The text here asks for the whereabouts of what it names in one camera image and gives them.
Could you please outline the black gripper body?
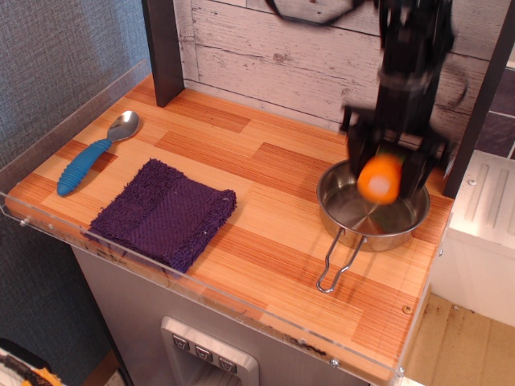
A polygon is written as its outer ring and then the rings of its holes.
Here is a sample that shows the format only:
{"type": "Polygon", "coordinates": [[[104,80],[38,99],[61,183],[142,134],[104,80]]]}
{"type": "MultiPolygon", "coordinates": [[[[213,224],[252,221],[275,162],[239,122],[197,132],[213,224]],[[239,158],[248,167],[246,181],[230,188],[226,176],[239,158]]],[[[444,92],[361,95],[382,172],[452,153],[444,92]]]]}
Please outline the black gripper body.
{"type": "Polygon", "coordinates": [[[402,88],[380,83],[374,109],[344,106],[340,130],[348,136],[352,126],[372,126],[381,136],[379,145],[387,142],[401,153],[408,151],[399,143],[401,136],[414,135],[422,139],[419,151],[435,156],[438,167],[448,168],[454,143],[430,124],[438,86],[438,78],[402,88]]]}

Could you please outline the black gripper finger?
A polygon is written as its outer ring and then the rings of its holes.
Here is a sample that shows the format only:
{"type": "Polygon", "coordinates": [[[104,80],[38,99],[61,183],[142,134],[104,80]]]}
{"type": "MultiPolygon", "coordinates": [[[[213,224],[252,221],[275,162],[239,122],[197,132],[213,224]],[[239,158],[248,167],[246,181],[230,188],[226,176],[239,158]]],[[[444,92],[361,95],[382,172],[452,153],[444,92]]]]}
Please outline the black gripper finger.
{"type": "Polygon", "coordinates": [[[369,159],[376,155],[381,136],[372,126],[352,126],[348,130],[351,171],[360,175],[369,159]]]}
{"type": "Polygon", "coordinates": [[[416,191],[422,189],[436,166],[435,156],[421,151],[409,152],[402,164],[400,197],[409,199],[416,191]]]}

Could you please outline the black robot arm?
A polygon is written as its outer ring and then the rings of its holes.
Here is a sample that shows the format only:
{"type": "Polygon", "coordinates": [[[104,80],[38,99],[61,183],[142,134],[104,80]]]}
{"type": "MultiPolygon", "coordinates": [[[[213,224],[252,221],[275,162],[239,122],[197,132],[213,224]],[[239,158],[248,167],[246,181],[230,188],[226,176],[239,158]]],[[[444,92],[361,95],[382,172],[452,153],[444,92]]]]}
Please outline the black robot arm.
{"type": "Polygon", "coordinates": [[[421,190],[451,155],[450,139],[431,127],[447,53],[454,44],[450,1],[376,1],[382,65],[374,109],[344,108],[350,168],[360,177],[382,150],[401,157],[400,196],[421,190]]]}

